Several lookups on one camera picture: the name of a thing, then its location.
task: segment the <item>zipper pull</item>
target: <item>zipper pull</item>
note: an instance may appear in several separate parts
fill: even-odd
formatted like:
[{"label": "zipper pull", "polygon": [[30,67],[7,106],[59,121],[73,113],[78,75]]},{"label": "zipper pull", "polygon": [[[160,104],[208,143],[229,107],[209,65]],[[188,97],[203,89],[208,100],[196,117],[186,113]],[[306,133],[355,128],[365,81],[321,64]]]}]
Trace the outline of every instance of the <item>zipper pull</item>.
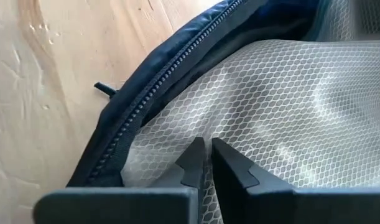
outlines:
[{"label": "zipper pull", "polygon": [[97,88],[98,90],[100,90],[103,93],[107,94],[110,99],[115,95],[116,92],[118,92],[117,90],[114,90],[113,88],[111,88],[111,87],[109,87],[107,85],[104,85],[101,82],[97,82],[95,84],[95,88]]}]

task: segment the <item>zipper teeth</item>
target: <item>zipper teeth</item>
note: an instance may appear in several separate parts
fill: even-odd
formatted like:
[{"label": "zipper teeth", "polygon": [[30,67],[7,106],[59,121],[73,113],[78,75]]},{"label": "zipper teeth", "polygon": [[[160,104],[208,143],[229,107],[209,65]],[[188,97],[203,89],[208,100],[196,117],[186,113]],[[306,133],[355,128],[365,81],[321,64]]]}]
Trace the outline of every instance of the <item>zipper teeth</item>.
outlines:
[{"label": "zipper teeth", "polygon": [[119,131],[115,134],[112,141],[108,144],[107,150],[105,150],[104,154],[96,163],[96,166],[93,168],[90,173],[87,181],[90,183],[94,181],[97,175],[100,173],[101,169],[105,166],[106,161],[111,157],[111,154],[115,150],[115,147],[123,135],[123,132],[127,130],[130,123],[137,116],[141,109],[147,104],[147,102],[154,96],[159,87],[168,79],[171,74],[175,71],[175,69],[185,60],[187,56],[191,54],[191,52],[206,38],[210,32],[212,32],[216,27],[229,15],[234,9],[239,6],[244,0],[237,0],[233,2],[225,11],[213,21],[211,25],[207,29],[205,29],[199,36],[196,38],[192,44],[190,44],[184,53],[170,66],[170,68],[158,79],[158,81],[154,84],[151,90],[147,93],[147,95],[140,101],[138,106],[134,109],[134,111],[129,115],[129,118],[125,120],[123,125],[120,127]]}]

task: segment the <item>wooden surface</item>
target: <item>wooden surface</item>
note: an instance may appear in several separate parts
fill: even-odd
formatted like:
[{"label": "wooden surface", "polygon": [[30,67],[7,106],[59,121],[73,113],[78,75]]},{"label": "wooden surface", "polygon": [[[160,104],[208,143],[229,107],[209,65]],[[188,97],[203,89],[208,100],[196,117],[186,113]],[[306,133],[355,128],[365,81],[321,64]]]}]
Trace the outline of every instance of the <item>wooden surface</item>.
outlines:
[{"label": "wooden surface", "polygon": [[217,0],[0,1],[0,223],[65,186],[108,98]]}]

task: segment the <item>mesh lining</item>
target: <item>mesh lining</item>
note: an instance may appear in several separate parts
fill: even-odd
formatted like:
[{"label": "mesh lining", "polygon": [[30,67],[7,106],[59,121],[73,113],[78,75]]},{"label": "mesh lining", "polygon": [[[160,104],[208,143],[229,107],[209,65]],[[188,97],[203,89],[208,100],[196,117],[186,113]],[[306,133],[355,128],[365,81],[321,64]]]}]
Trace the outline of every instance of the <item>mesh lining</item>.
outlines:
[{"label": "mesh lining", "polygon": [[[204,74],[140,130],[125,184],[149,185],[202,136],[297,187],[380,186],[380,41],[342,42],[380,39],[380,0],[332,1],[320,30],[326,42],[255,42]],[[203,222],[222,223],[210,165],[205,183]]]}]

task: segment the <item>wood grain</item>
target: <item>wood grain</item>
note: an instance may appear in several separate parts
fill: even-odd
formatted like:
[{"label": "wood grain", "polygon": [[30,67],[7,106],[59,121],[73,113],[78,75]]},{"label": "wood grain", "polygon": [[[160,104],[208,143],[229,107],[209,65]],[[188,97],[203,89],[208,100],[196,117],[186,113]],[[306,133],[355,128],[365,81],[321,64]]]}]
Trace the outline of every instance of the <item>wood grain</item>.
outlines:
[{"label": "wood grain", "polygon": [[0,223],[32,223],[65,186],[108,98],[161,42],[216,3],[0,1]]}]

